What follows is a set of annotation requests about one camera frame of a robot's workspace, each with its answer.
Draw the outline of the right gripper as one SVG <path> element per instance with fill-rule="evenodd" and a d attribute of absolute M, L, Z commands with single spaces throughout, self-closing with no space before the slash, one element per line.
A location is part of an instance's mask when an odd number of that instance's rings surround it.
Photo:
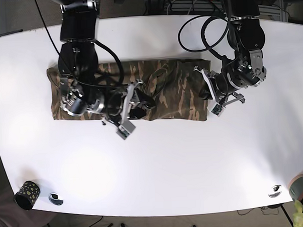
<path fill-rule="evenodd" d="M 103 86 L 104 108 L 101 111 L 102 124 L 111 124 L 123 140 L 127 139 L 136 126 L 131 120 L 140 120 L 146 116 L 146 110 L 156 107 L 154 99 L 138 92 L 143 82 L 132 82 L 121 86 Z"/>

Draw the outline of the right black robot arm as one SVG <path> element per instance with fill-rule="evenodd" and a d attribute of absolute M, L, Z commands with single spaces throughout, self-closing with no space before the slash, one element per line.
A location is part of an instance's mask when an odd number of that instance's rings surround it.
<path fill-rule="evenodd" d="M 95 39 L 97 0 L 53 0 L 61 6 L 61 50 L 58 53 L 61 109 L 70 116 L 85 113 L 104 117 L 126 139 L 136 128 L 131 120 L 141 119 L 154 100 L 138 89 L 143 81 L 124 84 L 124 69 L 117 55 Z M 98 68 L 95 46 L 115 59 L 118 78 Z"/>

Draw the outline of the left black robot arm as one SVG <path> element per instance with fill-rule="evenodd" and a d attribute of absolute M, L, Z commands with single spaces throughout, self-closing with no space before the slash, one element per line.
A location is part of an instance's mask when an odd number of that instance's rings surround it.
<path fill-rule="evenodd" d="M 227 105 L 245 103 L 239 89 L 256 87 L 266 78 L 262 48 L 265 33 L 258 19 L 260 11 L 255 0 L 221 0 L 228 20 L 227 41 L 234 50 L 233 60 L 214 49 L 209 52 L 222 61 L 220 73 L 201 69 L 205 84 L 200 92 L 204 100 L 212 100 L 209 111 L 219 116 Z"/>

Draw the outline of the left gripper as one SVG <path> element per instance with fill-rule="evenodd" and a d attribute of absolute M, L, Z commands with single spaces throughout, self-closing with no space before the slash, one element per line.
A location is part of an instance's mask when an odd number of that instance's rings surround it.
<path fill-rule="evenodd" d="M 231 81 L 225 73 L 199 69 L 198 66 L 194 67 L 194 71 L 199 72 L 205 81 L 198 96 L 209 102 L 207 109 L 210 113 L 219 117 L 227 105 L 238 101 L 245 103 L 244 96 L 236 93 L 239 88 L 231 85 Z"/>

